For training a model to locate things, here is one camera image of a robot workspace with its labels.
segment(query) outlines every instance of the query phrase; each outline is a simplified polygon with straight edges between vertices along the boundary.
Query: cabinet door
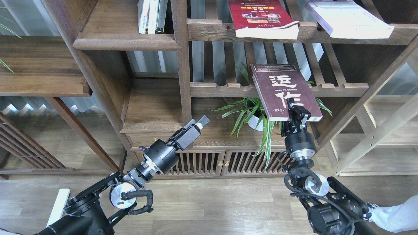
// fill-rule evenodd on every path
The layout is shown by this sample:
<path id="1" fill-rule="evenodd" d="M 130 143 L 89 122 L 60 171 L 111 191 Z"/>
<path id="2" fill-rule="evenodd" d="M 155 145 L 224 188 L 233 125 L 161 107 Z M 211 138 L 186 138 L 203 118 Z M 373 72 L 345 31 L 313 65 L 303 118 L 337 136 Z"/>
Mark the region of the cabinet door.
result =
<path id="1" fill-rule="evenodd" d="M 279 161 L 279 154 L 285 149 L 275 149 L 271 152 L 270 163 L 265 167 L 264 152 L 255 155 L 257 150 L 237 151 L 228 150 L 225 153 L 222 176 L 273 176 L 285 175 Z M 291 159 L 282 157 L 281 161 L 288 164 Z"/>
<path id="2" fill-rule="evenodd" d="M 158 178 L 205 178 L 221 175 L 225 151 L 178 151 L 178 163 Z"/>

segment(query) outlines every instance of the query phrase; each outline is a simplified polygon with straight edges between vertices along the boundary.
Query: black cable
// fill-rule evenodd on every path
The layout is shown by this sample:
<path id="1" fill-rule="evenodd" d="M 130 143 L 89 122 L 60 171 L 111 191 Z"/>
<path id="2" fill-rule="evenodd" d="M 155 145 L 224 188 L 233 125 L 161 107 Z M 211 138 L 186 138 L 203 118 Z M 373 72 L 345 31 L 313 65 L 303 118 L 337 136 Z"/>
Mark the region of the black cable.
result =
<path id="1" fill-rule="evenodd" d="M 345 216 L 347 218 L 347 220 L 349 221 L 348 226 L 345 228 L 346 232 L 344 233 L 344 235 L 347 234 L 349 226 L 351 227 L 350 235 L 352 235 L 354 233 L 354 223 L 358 222 L 359 220 L 352 220 L 351 217 L 347 214 L 347 212 L 345 212 L 339 205 L 335 204 L 335 202 L 329 200 L 328 198 L 321 197 L 321 196 L 311 194 L 311 193 L 291 193 L 290 196 L 291 197 L 295 197 L 295 196 L 315 197 L 315 198 L 318 198 L 320 200 L 323 200 L 323 201 L 331 204 L 332 206 L 335 207 L 335 209 L 337 209 L 341 214 L 343 214 L 343 216 Z"/>
<path id="2" fill-rule="evenodd" d="M 287 153 L 289 153 L 289 152 L 288 151 L 283 151 L 277 157 L 277 160 L 279 161 L 280 165 L 282 166 L 282 169 L 285 170 L 286 172 L 288 172 L 289 169 L 283 164 L 283 162 L 280 160 L 280 158 L 282 158 Z"/>

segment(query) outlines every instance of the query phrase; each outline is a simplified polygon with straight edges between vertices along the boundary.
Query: white book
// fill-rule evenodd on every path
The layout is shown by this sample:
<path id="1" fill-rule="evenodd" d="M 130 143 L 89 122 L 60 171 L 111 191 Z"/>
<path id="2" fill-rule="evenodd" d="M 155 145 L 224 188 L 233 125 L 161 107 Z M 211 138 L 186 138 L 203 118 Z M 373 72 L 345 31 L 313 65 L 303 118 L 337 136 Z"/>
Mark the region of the white book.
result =
<path id="1" fill-rule="evenodd" d="M 159 0 L 150 0 L 150 14 L 148 17 L 148 33 L 155 34 L 157 30 L 157 17 L 159 9 Z"/>
<path id="2" fill-rule="evenodd" d="M 150 0 L 139 0 L 138 2 L 139 33 L 146 33 L 146 29 L 148 28 L 149 9 L 150 9 Z"/>
<path id="3" fill-rule="evenodd" d="M 394 29 L 353 0 L 308 1 L 305 8 L 332 38 L 389 38 Z"/>

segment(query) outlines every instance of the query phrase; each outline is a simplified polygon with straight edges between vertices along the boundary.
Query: book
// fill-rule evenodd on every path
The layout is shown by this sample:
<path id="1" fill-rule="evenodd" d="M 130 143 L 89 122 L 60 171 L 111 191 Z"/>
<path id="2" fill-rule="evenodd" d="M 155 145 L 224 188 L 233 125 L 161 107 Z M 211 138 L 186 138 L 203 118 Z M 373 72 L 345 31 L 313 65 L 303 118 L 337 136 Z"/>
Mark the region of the book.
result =
<path id="1" fill-rule="evenodd" d="M 308 121 L 321 120 L 322 113 L 297 64 L 251 64 L 254 85 L 269 121 L 289 121 L 288 98 L 311 113 Z"/>
<path id="2" fill-rule="evenodd" d="M 290 18 L 279 0 L 229 0 L 238 38 L 297 39 L 299 21 Z"/>
<path id="3" fill-rule="evenodd" d="M 150 0 L 150 13 L 148 15 L 148 30 L 149 34 L 155 34 L 157 30 L 157 17 L 159 10 L 160 1 Z"/>
<path id="4" fill-rule="evenodd" d="M 138 1 L 138 28 L 139 33 L 146 33 L 148 28 L 148 15 L 150 12 L 150 0 Z"/>
<path id="5" fill-rule="evenodd" d="M 389 38 L 394 29 L 353 0 L 308 1 L 305 8 L 332 38 Z"/>
<path id="6" fill-rule="evenodd" d="M 157 33 L 164 33 L 164 26 L 166 24 L 168 0 L 160 0 L 157 17 Z"/>

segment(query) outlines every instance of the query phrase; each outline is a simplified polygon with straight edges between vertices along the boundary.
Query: bookshelf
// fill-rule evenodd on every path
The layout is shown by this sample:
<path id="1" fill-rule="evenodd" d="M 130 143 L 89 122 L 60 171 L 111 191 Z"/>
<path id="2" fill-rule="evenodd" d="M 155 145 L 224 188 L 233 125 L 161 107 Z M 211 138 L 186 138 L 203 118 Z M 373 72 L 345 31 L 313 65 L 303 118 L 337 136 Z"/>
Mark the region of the bookshelf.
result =
<path id="1" fill-rule="evenodd" d="M 277 41 L 236 38 L 232 25 L 217 20 L 215 0 L 205 1 L 207 19 L 188 18 L 187 0 L 171 1 L 173 35 L 138 34 L 136 0 L 62 0 L 58 4 L 43 0 L 43 3 L 126 149 L 135 150 L 140 142 L 150 143 L 156 136 L 169 136 L 173 130 L 201 114 L 210 116 L 212 125 L 205 128 L 190 152 L 209 154 L 211 151 L 258 149 L 257 134 L 245 130 L 248 139 L 236 140 L 229 136 L 228 127 L 233 118 L 221 119 L 221 114 L 217 116 L 208 109 L 221 105 L 219 102 L 223 101 L 216 98 L 257 95 L 252 84 L 235 79 L 234 64 L 231 63 L 234 61 L 232 42 L 244 42 L 246 61 L 250 64 L 255 63 L 252 43 L 260 41 L 264 43 L 268 62 L 274 63 L 271 49 L 272 42 Z M 325 114 L 313 127 L 320 147 L 337 137 L 418 46 L 415 39 L 418 35 L 416 4 L 404 2 L 404 9 L 408 10 L 401 13 L 402 8 L 396 8 L 398 12 L 387 10 L 398 5 L 394 0 L 358 3 L 395 26 L 389 39 L 330 38 L 314 22 L 303 21 L 296 0 L 285 0 L 291 17 L 301 21 L 297 40 L 280 41 L 284 44 L 288 62 L 297 62 L 292 43 L 303 43 L 313 74 L 311 80 L 315 82 L 312 90 L 334 113 L 333 117 Z M 205 42 L 204 82 L 191 82 L 190 41 Z M 213 41 L 223 41 L 226 51 L 227 75 L 218 83 L 211 79 L 213 71 L 210 71 L 213 68 Z M 325 51 L 319 61 L 312 43 L 321 43 Z M 126 50 L 176 51 L 178 76 L 167 78 L 162 74 L 149 74 L 148 77 L 155 78 L 134 79 L 127 66 Z M 281 137 L 275 140 L 275 148 L 284 148 Z M 140 153 L 132 152 L 142 160 Z"/>

